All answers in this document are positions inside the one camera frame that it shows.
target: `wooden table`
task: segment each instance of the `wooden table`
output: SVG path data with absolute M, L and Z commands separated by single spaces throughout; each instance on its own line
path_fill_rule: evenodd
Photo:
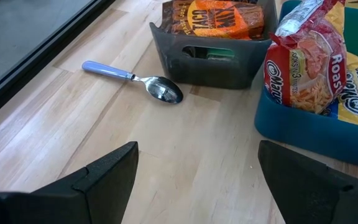
M 0 110 L 0 190 L 33 191 L 138 141 L 123 223 L 283 223 L 257 159 L 261 73 L 250 90 L 180 85 L 184 101 L 168 105 L 81 70 L 95 60 L 163 75 L 149 29 L 160 20 L 160 1 L 117 0 Z M 356 166 L 294 150 L 358 177 Z

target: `spoon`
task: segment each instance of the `spoon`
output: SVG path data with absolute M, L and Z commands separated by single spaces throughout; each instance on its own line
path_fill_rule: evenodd
M 180 103 L 183 93 L 179 87 L 165 77 L 145 77 L 139 78 L 131 72 L 126 72 L 118 68 L 103 65 L 98 62 L 87 61 L 82 64 L 82 69 L 114 78 L 121 78 L 130 81 L 143 82 L 146 90 L 155 98 L 167 103 Z

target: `spoon bowl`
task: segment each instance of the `spoon bowl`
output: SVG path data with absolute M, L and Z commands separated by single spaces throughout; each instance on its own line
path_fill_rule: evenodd
M 131 72 L 113 68 L 97 62 L 87 61 L 82 64 L 82 69 L 89 72 L 120 78 L 130 81 L 143 82 L 146 90 L 154 97 L 167 103 L 180 103 L 183 100 L 183 93 L 179 87 L 165 77 L 140 78 Z

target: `dark gray basket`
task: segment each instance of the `dark gray basket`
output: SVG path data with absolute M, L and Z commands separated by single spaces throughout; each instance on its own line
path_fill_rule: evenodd
M 241 89 L 250 87 L 259 67 L 265 59 L 272 41 L 269 33 L 277 28 L 274 0 L 259 0 L 264 9 L 264 40 L 234 40 L 193 35 L 167 34 L 150 23 L 154 41 L 165 76 L 179 83 Z M 230 61 L 208 60 L 189 57 L 184 47 L 206 47 L 233 51 Z

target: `gray floor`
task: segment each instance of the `gray floor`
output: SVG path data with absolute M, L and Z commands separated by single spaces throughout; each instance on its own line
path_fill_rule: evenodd
M 0 79 L 92 0 L 0 0 Z

